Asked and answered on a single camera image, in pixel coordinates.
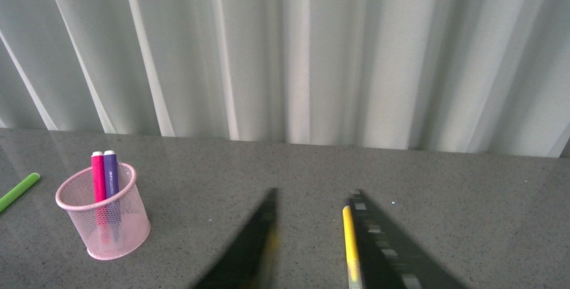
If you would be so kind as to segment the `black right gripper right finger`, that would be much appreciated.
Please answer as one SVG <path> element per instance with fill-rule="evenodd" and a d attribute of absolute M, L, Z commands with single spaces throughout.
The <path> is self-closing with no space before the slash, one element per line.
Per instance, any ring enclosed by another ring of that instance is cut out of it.
<path fill-rule="evenodd" d="M 363 288 L 465 288 L 364 192 L 348 200 Z"/>

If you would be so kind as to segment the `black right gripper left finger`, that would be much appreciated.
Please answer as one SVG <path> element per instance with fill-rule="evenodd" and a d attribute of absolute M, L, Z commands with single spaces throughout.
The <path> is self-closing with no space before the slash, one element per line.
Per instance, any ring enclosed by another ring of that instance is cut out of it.
<path fill-rule="evenodd" d="M 278 189 L 268 190 L 233 242 L 192 288 L 273 288 L 278 257 Z"/>

